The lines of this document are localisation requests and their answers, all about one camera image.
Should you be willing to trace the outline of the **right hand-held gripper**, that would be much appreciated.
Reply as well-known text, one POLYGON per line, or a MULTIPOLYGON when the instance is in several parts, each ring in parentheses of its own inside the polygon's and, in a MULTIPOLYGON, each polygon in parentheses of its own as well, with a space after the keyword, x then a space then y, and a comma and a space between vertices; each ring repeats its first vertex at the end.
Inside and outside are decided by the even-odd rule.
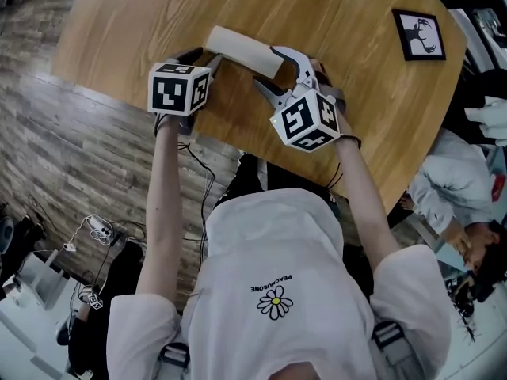
POLYGON ((343 92, 319 85, 311 61, 304 53, 285 46, 269 48, 296 68, 293 89, 281 89, 267 78, 253 80, 274 107, 270 122, 284 145, 313 152, 338 139, 341 129, 337 114, 345 111, 343 92))

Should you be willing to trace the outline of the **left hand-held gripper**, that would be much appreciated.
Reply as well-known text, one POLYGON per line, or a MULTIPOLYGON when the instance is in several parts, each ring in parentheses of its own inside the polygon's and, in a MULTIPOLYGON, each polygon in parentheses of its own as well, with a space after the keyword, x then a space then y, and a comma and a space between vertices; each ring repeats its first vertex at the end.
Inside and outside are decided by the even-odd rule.
POLYGON ((211 81, 222 62, 221 54, 215 55, 207 67, 191 66, 204 49, 195 47, 178 52, 156 63, 149 73, 148 112, 154 113, 154 133, 167 117, 175 118, 181 134, 191 134, 195 123, 194 113, 206 105, 211 81))

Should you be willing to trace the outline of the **person's right hand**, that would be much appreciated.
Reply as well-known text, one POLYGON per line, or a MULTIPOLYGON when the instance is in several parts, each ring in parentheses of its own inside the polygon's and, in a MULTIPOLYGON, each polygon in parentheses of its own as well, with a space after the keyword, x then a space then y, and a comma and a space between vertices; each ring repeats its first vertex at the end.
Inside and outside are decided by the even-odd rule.
POLYGON ((331 86, 330 80, 327 77, 326 70, 323 65, 314 58, 310 58, 311 65, 315 72, 315 77, 321 86, 331 86))

